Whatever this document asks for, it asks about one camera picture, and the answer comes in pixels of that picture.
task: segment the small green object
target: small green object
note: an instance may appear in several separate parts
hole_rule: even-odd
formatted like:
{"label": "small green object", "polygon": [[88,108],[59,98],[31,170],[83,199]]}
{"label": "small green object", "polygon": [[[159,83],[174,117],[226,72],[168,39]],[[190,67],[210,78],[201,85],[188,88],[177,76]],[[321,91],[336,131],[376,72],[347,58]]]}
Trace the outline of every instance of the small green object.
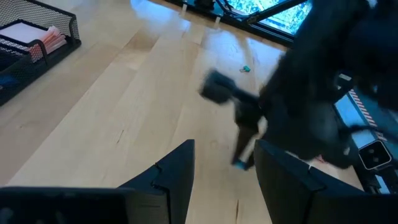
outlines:
{"label": "small green object", "polygon": [[243,70],[244,70],[245,72],[250,72],[250,68],[249,68],[247,65],[245,65],[245,66],[243,67]]}

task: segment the light wood surface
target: light wood surface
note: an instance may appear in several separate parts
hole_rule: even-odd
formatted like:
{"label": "light wood surface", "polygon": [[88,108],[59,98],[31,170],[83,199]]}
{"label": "light wood surface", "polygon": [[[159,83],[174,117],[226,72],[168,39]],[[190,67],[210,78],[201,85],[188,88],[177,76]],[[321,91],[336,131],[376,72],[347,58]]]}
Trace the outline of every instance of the light wood surface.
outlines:
{"label": "light wood surface", "polygon": [[77,15],[83,45],[0,108],[0,185],[117,187],[195,139],[187,223],[271,222],[255,171],[229,164],[232,105],[197,90],[216,68],[255,93],[283,47],[163,1],[43,2]]}

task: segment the mesh desk organizer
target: mesh desk organizer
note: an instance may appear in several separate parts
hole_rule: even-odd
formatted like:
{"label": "mesh desk organizer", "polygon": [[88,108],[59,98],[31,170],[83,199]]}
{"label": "mesh desk organizer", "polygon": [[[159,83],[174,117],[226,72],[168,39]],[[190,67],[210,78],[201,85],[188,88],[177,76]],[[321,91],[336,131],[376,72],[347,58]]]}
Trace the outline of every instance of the mesh desk organizer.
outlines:
{"label": "mesh desk organizer", "polygon": [[67,43],[48,54],[39,39],[25,43],[0,34],[0,106],[81,45],[76,15],[34,0],[1,0],[0,30],[19,23],[55,26]]}

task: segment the black wire mesh tray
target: black wire mesh tray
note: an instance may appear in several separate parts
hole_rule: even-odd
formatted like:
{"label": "black wire mesh tray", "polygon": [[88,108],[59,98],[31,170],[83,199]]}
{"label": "black wire mesh tray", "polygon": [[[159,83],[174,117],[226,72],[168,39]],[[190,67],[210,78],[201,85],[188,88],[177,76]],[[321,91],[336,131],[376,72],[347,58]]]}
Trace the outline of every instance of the black wire mesh tray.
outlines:
{"label": "black wire mesh tray", "polygon": [[1,0],[0,30],[17,23],[42,30],[55,26],[67,43],[48,54],[41,40],[0,35],[0,106],[81,45],[76,15],[34,0]]}

